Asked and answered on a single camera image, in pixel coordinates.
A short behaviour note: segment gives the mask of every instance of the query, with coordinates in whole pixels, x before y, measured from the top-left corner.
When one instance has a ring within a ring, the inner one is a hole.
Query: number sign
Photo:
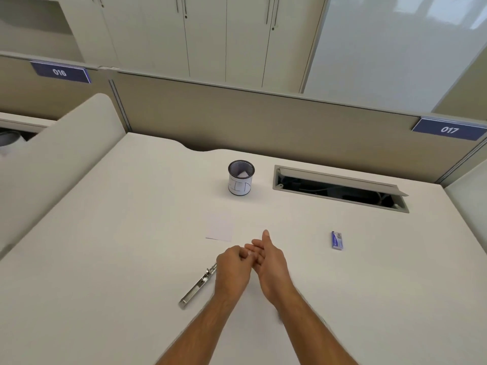
[[[454,120],[421,118],[412,131],[460,138],[462,140],[478,140],[487,132],[487,125]]]
[[[41,77],[64,79],[67,81],[91,83],[88,71],[83,67],[51,64],[42,61],[31,61],[37,75]]]

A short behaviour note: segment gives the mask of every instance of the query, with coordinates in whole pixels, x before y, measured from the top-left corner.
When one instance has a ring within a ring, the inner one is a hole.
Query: eraser
[[[332,232],[332,248],[335,250],[343,250],[343,241],[341,239],[341,233]]]

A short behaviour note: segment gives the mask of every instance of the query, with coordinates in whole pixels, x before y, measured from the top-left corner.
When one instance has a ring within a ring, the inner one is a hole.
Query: cabinet door
[[[274,0],[227,3],[227,82],[262,87]]]
[[[140,0],[157,74],[188,78],[182,0]]]
[[[119,67],[112,38],[96,0],[58,0],[86,63]]]
[[[183,0],[189,75],[225,81],[227,0]]]
[[[154,73],[146,26],[138,0],[101,0],[101,4],[120,67]]]
[[[299,92],[325,0],[275,0],[263,87]]]

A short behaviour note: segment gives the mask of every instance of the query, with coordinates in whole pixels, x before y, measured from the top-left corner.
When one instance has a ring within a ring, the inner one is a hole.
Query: white desk
[[[256,167],[244,197],[227,190],[241,158]],[[275,191],[274,165],[397,184],[410,213]],[[205,239],[214,211],[232,214],[232,243]],[[152,365],[214,279],[179,299],[264,228],[362,365],[487,362],[487,257],[439,185],[129,133],[0,262],[0,363]],[[298,363],[254,272],[212,360],[249,362]]]

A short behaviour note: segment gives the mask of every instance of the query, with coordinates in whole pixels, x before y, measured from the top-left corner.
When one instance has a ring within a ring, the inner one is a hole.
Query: forearm
[[[294,287],[276,308],[301,365],[356,365]]]
[[[213,296],[156,365],[207,365],[235,302]]]

